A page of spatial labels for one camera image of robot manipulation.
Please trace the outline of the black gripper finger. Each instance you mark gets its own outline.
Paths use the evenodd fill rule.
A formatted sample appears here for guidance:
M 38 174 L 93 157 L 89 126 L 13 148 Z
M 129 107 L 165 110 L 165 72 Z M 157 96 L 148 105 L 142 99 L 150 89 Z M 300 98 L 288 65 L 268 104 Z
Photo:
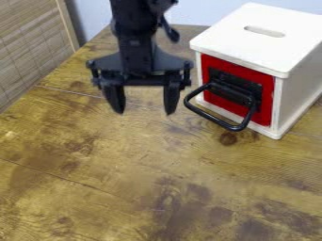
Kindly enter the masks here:
M 102 87 L 102 93 L 114 111 L 122 114 L 126 108 L 126 95 L 124 86 L 105 85 Z
M 172 115 L 177 111 L 181 91 L 182 87 L 178 81 L 170 81 L 164 87 L 164 106 L 168 115 Z

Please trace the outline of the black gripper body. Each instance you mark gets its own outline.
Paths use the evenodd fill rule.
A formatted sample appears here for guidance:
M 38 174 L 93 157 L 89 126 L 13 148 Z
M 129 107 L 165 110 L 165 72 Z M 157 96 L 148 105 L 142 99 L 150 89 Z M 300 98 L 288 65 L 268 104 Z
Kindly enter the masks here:
M 89 60 L 86 66 L 100 90 L 166 86 L 170 75 L 178 76 L 184 86 L 192 85 L 193 62 L 166 53 L 156 44 L 121 46 L 117 53 Z

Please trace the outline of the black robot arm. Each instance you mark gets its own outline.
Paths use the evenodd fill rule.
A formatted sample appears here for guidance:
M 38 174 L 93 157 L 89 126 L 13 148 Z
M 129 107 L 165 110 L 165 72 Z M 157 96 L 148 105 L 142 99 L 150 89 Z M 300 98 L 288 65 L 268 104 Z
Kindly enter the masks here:
M 165 112 L 177 111 L 181 91 L 192 85 L 192 60 L 166 53 L 157 44 L 160 29 L 168 38 L 181 40 L 165 12 L 180 0 L 110 0 L 112 30 L 118 38 L 118 52 L 87 61 L 93 83 L 116 112 L 126 108 L 128 86 L 162 86 Z

